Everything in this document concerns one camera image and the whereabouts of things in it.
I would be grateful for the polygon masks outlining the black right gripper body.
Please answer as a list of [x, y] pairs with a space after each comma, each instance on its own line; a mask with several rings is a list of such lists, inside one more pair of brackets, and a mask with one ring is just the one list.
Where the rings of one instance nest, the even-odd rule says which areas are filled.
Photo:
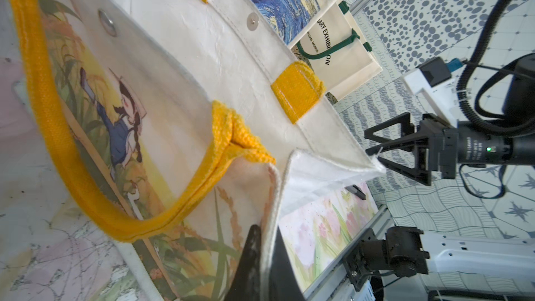
[[454, 179], [458, 165], [534, 166], [534, 135], [502, 137], [478, 131], [469, 121], [457, 128], [444, 124], [433, 114], [424, 114], [415, 132], [415, 178]]

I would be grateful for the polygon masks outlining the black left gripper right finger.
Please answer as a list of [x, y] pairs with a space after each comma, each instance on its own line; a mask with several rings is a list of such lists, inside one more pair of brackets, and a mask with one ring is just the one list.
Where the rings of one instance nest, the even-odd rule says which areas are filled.
[[295, 278], [280, 229], [277, 229], [270, 269], [270, 300], [305, 301]]

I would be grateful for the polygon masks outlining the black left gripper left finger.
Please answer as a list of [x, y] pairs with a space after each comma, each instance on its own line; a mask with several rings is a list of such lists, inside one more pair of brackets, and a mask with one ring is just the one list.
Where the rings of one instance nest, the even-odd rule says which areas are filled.
[[259, 301], [260, 297], [261, 228], [249, 229], [234, 280], [224, 301]]

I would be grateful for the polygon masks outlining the yellow-handled cartoon canvas bag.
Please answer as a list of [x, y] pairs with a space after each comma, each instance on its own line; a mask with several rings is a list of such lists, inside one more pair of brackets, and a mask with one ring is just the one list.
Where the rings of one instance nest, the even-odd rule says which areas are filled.
[[302, 293], [384, 173], [251, 0], [1, 0], [1, 299], [224, 300], [261, 228]]

